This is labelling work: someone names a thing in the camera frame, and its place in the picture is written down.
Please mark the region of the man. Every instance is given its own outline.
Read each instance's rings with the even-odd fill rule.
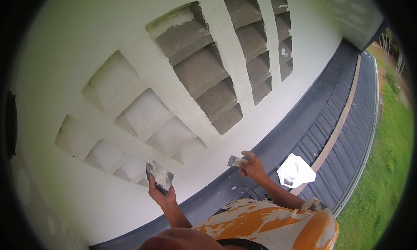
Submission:
[[[241,175],[253,179],[275,204],[268,199],[236,200],[192,226],[177,204],[174,187],[164,196],[151,177],[149,195],[171,228],[149,238],[139,250],[332,249],[339,225],[331,211],[315,197],[304,201],[284,190],[269,179],[255,154],[242,154],[249,164],[241,165]]]

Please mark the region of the plaster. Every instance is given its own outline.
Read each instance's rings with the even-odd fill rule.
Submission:
[[[146,24],[154,19],[195,1],[201,3],[243,115],[224,135],[212,126],[146,30]],[[288,0],[294,69],[281,82],[271,2],[258,0],[258,4],[271,61],[272,91],[256,107],[245,57],[223,0],[48,0],[42,7],[26,35],[14,72],[18,153],[47,206],[88,245],[127,233],[162,211],[148,196],[146,187],[91,167],[58,148],[55,139],[64,119],[69,115],[97,141],[106,140],[136,159],[141,159],[144,152],[151,156],[175,173],[177,201],[183,202],[226,170],[231,154],[251,149],[279,123],[341,41],[340,27],[323,0]],[[127,70],[120,75],[120,82],[109,85],[109,89],[107,85],[89,84],[117,51],[120,70]],[[85,95],[84,88],[89,85],[99,89],[95,90],[98,97],[103,97],[98,99],[99,104]],[[113,92],[114,86],[121,85],[122,91]],[[192,133],[187,136],[188,142],[198,143],[201,152],[188,157],[186,164],[180,162],[184,156],[179,152],[176,156],[164,149],[161,152],[117,124],[119,115],[148,88]],[[190,154],[194,149],[190,145],[185,150]]]

